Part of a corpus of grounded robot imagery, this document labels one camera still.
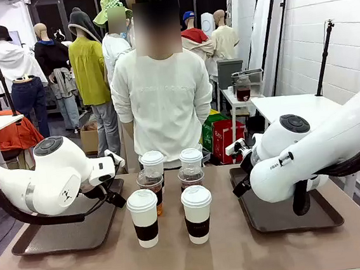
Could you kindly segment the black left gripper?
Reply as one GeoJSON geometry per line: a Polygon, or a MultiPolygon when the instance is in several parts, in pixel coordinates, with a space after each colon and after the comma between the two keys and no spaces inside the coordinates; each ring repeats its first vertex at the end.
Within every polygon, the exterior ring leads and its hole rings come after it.
{"type": "Polygon", "coordinates": [[[87,198],[98,200],[88,211],[96,211],[104,203],[112,204],[116,208],[124,208],[126,199],[121,195],[123,185],[123,179],[114,179],[96,186],[89,192],[85,192],[84,195],[87,198]]]}

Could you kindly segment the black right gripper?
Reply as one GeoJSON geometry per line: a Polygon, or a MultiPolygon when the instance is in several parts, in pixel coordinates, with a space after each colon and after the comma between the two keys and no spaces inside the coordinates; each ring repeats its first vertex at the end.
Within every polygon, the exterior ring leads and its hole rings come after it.
{"type": "Polygon", "coordinates": [[[242,196],[251,189],[250,174],[253,169],[252,152],[243,156],[239,168],[230,169],[230,179],[233,186],[232,192],[235,196],[242,196]]]}

